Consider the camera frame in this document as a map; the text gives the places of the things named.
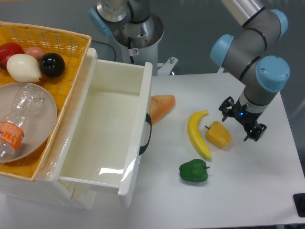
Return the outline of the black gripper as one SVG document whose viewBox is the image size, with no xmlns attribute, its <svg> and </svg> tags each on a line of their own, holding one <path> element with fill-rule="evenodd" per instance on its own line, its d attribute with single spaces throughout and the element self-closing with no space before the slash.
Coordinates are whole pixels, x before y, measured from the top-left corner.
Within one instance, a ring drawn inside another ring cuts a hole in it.
<svg viewBox="0 0 305 229">
<path fill-rule="evenodd" d="M 229 96 L 219 106 L 219 111 L 222 113 L 222 122 L 228 117 L 235 118 L 246 132 L 244 141 L 252 139 L 258 141 L 266 130 L 266 125 L 259 124 L 257 119 L 262 114 L 262 107 L 254 104 L 246 97 L 240 97 L 237 102 Z"/>
</svg>

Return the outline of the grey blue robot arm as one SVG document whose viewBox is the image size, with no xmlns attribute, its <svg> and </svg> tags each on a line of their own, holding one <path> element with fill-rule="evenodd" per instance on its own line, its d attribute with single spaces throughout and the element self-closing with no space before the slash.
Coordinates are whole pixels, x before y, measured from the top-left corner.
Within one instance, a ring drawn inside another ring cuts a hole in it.
<svg viewBox="0 0 305 229">
<path fill-rule="evenodd" d="M 223 120 L 239 122 L 246 139 L 258 141 L 267 127 L 258 118 L 290 77 L 288 63 L 273 55 L 260 55 L 287 31 L 288 19 L 279 10 L 268 10 L 259 0 L 223 0 L 222 4 L 240 24 L 243 32 L 235 38 L 221 36 L 212 47 L 211 59 L 244 84 L 237 101 L 226 98 L 219 107 Z"/>
</svg>

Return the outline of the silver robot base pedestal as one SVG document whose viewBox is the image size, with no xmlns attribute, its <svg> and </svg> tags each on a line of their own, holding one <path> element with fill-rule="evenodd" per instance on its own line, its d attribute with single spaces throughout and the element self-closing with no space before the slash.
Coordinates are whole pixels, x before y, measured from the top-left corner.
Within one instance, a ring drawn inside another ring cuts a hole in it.
<svg viewBox="0 0 305 229">
<path fill-rule="evenodd" d="M 150 10 L 148 0 L 99 0 L 89 17 L 103 36 L 113 36 L 124 63 L 152 64 L 158 73 L 158 43 L 164 34 L 162 20 Z"/>
</svg>

